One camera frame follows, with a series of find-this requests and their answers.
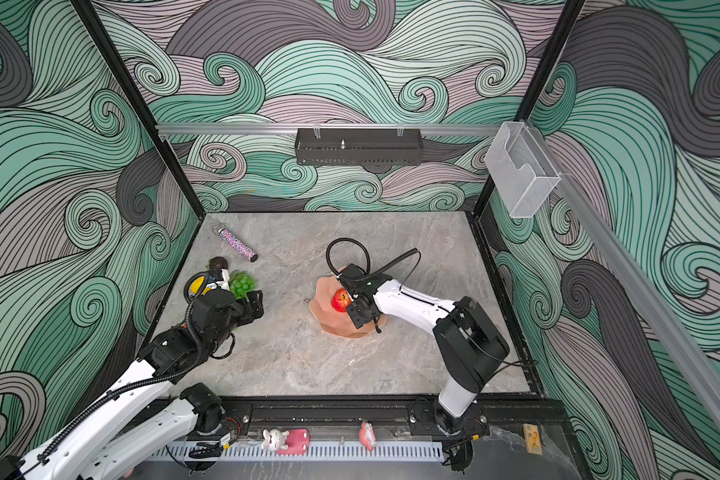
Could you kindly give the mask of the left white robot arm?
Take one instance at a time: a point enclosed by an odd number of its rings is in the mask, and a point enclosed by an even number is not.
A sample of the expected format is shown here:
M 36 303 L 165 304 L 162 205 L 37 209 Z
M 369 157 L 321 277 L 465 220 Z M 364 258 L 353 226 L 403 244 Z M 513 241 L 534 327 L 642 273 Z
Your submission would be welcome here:
M 162 413 L 127 426 L 189 372 L 216 358 L 235 328 L 263 314 L 259 290 L 242 298 L 224 289 L 196 296 L 179 324 L 156 335 L 125 373 L 57 434 L 22 457 L 1 459 L 0 479 L 115 479 L 181 436 L 221 433 L 222 401 L 202 383 L 185 389 Z

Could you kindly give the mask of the red fake apple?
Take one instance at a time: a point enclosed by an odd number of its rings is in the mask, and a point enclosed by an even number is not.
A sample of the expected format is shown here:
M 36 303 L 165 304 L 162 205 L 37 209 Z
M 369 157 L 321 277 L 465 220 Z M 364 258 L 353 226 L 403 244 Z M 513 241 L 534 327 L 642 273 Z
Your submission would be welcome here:
M 337 290 L 331 298 L 331 307 L 339 313 L 346 313 L 348 306 L 352 303 L 351 295 L 346 289 Z

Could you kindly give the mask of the yellow fake lemon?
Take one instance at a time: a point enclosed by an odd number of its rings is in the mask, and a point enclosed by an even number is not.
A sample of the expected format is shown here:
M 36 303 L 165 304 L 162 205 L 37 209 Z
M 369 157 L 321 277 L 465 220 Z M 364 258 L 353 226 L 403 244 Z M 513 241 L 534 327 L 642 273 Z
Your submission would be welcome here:
M 187 296 L 190 299 L 202 294 L 207 285 L 207 277 L 205 275 L 197 275 L 187 284 Z

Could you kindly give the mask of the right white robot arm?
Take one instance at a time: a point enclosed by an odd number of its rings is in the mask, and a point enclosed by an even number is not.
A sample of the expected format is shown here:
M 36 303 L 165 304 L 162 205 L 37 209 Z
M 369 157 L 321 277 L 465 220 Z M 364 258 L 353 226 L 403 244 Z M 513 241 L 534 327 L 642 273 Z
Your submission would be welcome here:
M 434 404 L 435 422 L 445 435 L 460 433 L 468 409 L 510 354 L 482 306 L 468 296 L 458 301 L 432 297 L 355 264 L 332 272 L 350 296 L 347 313 L 355 327 L 379 329 L 380 317 L 388 315 L 431 334 L 448 373 Z

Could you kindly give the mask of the pink wavy fruit bowl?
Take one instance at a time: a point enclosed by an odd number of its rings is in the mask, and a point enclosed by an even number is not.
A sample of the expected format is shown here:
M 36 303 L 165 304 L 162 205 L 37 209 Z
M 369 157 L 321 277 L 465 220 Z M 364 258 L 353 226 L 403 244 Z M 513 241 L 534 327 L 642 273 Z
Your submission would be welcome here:
M 349 316 L 352 299 L 334 276 L 321 277 L 316 282 L 309 310 L 324 333 L 358 339 L 375 332 L 373 323 L 357 327 Z

